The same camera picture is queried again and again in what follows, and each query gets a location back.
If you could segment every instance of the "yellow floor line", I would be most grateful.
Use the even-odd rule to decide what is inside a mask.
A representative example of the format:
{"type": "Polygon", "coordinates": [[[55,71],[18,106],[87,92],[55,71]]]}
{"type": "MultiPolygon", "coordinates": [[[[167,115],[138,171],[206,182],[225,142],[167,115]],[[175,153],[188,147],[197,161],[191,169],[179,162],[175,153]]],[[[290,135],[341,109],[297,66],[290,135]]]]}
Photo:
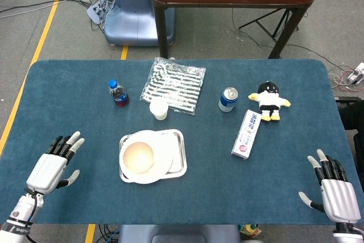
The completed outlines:
{"type": "MultiPolygon", "coordinates": [[[[40,52],[42,50],[44,41],[45,41],[45,39],[47,37],[49,28],[50,28],[50,26],[52,24],[53,17],[55,15],[56,10],[57,10],[57,6],[58,6],[57,3],[52,6],[52,10],[49,13],[48,20],[45,23],[45,26],[44,26],[42,35],[40,36],[38,45],[36,47],[34,56],[32,58],[32,61],[30,62],[29,67],[32,66],[38,60],[38,57],[39,57],[40,52]]],[[[15,119],[16,111],[18,111],[18,107],[19,107],[19,103],[20,103],[20,98],[22,97],[22,94],[23,94],[23,89],[24,89],[24,84],[25,84],[26,78],[27,78],[27,75],[25,76],[25,79],[23,81],[23,84],[22,84],[22,86],[21,86],[21,88],[19,90],[18,96],[16,97],[16,100],[15,100],[15,103],[14,103],[14,106],[13,106],[13,109],[11,110],[9,119],[6,122],[6,125],[5,125],[5,128],[4,128],[4,132],[1,135],[1,139],[0,139],[0,156],[2,155],[2,151],[3,151],[4,147],[5,147],[5,143],[6,143],[7,137],[9,136],[10,129],[13,126],[13,122],[14,122],[14,119],[15,119]]]]}
{"type": "Polygon", "coordinates": [[[96,224],[89,224],[89,226],[87,228],[85,243],[93,242],[93,235],[95,234],[95,228],[96,228],[96,224]]]}
{"type": "MultiPolygon", "coordinates": [[[[128,48],[129,48],[128,46],[123,46],[123,50],[121,52],[120,60],[126,60],[128,48]]],[[[93,242],[93,236],[95,234],[95,227],[96,227],[96,224],[89,224],[89,226],[87,228],[85,243],[92,243],[93,242]]]]}
{"type": "Polygon", "coordinates": [[[123,51],[121,52],[120,60],[126,60],[128,48],[129,48],[128,46],[123,46],[123,51]]]}

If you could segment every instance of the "robotic hand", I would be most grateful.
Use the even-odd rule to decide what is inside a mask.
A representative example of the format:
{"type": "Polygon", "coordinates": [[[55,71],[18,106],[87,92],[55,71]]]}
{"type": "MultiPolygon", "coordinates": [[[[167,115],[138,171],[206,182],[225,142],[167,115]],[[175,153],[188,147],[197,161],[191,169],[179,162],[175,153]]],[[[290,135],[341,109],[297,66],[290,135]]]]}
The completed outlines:
{"type": "Polygon", "coordinates": [[[80,134],[77,131],[72,136],[57,137],[39,158],[27,179],[27,193],[19,199],[0,230],[0,242],[21,243],[25,238],[34,242],[29,233],[35,216],[43,206],[43,195],[70,186],[80,174],[80,170],[76,170],[68,179],[60,180],[69,161],[85,141],[83,138],[77,140],[80,134]]]}
{"type": "Polygon", "coordinates": [[[333,231],[335,243],[363,243],[362,231],[354,227],[361,215],[354,188],[345,170],[337,160],[317,150],[322,166],[314,157],[308,156],[321,186],[323,204],[311,201],[305,193],[299,192],[301,200],[310,208],[324,212],[336,223],[333,231]]]}

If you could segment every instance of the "toothpaste box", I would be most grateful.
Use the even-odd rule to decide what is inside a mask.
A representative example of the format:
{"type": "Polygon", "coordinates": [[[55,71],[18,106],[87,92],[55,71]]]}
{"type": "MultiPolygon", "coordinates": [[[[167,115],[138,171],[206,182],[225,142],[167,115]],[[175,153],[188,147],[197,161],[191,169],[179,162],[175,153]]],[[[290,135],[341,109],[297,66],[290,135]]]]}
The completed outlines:
{"type": "Polygon", "coordinates": [[[233,150],[231,151],[232,155],[240,156],[243,159],[247,159],[249,157],[261,119],[261,114],[247,110],[233,150]]]}

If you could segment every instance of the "penguin plush toy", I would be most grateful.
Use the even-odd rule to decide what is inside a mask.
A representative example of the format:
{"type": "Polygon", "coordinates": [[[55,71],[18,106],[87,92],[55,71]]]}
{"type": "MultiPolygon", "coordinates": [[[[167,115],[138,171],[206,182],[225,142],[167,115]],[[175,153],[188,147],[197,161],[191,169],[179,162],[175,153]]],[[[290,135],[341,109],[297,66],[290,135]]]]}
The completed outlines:
{"type": "Polygon", "coordinates": [[[259,103],[259,110],[262,112],[262,120],[279,121],[279,109],[282,105],[289,107],[291,103],[279,97],[279,88],[276,84],[266,81],[258,88],[258,93],[252,93],[249,99],[259,103]]]}

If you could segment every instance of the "soda bottle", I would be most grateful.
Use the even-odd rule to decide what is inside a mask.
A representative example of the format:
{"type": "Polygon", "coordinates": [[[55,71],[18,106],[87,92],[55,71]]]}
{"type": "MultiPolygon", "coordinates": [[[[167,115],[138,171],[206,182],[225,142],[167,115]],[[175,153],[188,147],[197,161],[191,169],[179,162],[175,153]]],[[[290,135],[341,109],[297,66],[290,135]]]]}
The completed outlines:
{"type": "Polygon", "coordinates": [[[124,88],[116,80],[109,81],[110,94],[118,106],[125,106],[129,103],[129,96],[124,88]]]}

